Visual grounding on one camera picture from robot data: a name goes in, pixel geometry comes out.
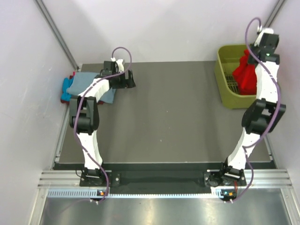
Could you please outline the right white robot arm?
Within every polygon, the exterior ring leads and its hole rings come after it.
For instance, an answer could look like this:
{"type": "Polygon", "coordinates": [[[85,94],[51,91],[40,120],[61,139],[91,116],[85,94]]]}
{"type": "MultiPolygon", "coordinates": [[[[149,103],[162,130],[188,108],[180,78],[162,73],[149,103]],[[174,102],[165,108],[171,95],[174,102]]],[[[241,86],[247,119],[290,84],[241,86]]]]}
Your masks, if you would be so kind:
{"type": "Polygon", "coordinates": [[[219,184],[245,184],[244,169],[249,164],[249,156],[255,146],[270,132],[286,111],[281,103],[277,72],[280,56],[275,53],[279,35],[273,29],[263,29],[256,41],[247,46],[246,66],[256,76],[256,97],[242,117],[242,134],[233,150],[222,164],[219,172],[219,184]]]}

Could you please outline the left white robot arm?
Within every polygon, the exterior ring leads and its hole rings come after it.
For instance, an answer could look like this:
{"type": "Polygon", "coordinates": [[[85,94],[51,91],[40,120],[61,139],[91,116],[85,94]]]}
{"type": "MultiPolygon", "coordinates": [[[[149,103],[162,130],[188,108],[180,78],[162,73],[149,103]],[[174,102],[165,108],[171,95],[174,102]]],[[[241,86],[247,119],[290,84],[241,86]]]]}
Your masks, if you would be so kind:
{"type": "Polygon", "coordinates": [[[136,86],[133,72],[124,69],[124,60],[111,58],[105,61],[103,69],[80,94],[73,95],[69,101],[69,124],[75,139],[82,147],[84,168],[80,186],[96,187],[108,184],[108,176],[102,168],[97,141],[100,124],[98,102],[110,90],[130,89],[136,86]]]}

